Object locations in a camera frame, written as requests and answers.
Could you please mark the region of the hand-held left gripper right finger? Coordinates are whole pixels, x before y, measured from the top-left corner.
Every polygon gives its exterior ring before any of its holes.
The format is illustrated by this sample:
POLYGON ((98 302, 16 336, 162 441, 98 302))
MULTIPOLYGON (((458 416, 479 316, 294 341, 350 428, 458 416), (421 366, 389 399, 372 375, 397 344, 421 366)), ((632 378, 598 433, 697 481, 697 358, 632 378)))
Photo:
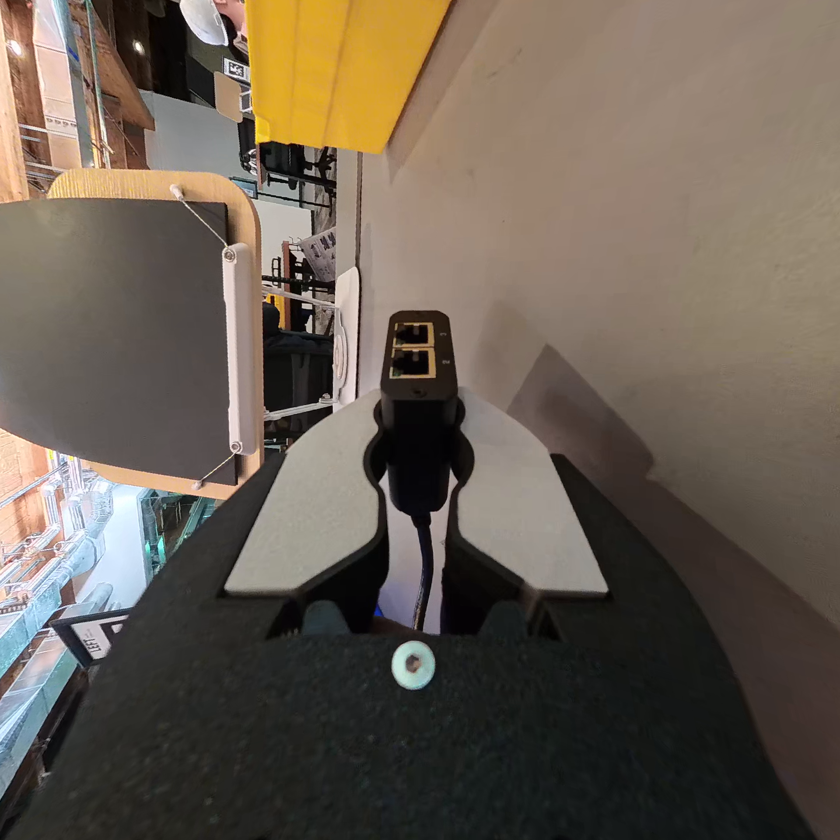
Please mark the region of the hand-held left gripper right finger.
POLYGON ((458 394, 451 469, 446 634, 476 634, 501 602, 518 604, 534 625, 549 602, 609 595, 549 450, 473 392, 458 394))

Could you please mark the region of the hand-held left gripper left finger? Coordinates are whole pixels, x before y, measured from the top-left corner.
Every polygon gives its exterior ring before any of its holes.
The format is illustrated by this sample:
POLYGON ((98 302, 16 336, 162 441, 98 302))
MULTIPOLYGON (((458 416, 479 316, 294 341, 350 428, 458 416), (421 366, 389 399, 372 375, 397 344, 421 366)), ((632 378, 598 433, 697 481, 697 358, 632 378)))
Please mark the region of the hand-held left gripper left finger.
POLYGON ((290 447, 236 563, 226 595, 278 596, 301 613, 332 602, 369 631, 389 571, 379 394, 367 394, 290 447))

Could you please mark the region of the black ethernet port adapter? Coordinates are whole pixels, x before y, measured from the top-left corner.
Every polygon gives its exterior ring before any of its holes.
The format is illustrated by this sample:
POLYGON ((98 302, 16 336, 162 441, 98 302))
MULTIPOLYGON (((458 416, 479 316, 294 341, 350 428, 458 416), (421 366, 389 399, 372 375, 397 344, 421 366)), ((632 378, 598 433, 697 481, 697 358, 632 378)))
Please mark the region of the black ethernet port adapter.
POLYGON ((448 498, 465 413, 447 315, 428 309, 391 315, 380 390, 392 503, 411 518, 429 517, 448 498))

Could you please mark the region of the yellow plastic bin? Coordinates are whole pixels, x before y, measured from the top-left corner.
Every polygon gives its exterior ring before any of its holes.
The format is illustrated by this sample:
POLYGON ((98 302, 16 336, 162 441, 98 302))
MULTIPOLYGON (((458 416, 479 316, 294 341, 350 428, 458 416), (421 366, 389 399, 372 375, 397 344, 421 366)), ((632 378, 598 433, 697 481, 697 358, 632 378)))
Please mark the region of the yellow plastic bin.
POLYGON ((382 153, 450 5, 247 2, 256 142, 382 153))

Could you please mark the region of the silver ventilation duct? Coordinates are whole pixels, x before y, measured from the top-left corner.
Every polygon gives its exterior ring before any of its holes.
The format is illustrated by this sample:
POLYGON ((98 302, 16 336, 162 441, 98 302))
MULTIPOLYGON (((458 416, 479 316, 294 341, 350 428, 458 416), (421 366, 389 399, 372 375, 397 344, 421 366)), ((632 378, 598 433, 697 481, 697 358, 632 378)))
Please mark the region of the silver ventilation duct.
POLYGON ((112 585, 105 583, 81 602, 74 595, 63 595, 104 554, 103 532, 113 514, 113 483, 97 478, 61 500, 63 489, 58 475, 42 483, 45 528, 15 546, 2 566, 3 791, 77 668, 51 623, 63 616, 88 616, 112 593, 112 585))

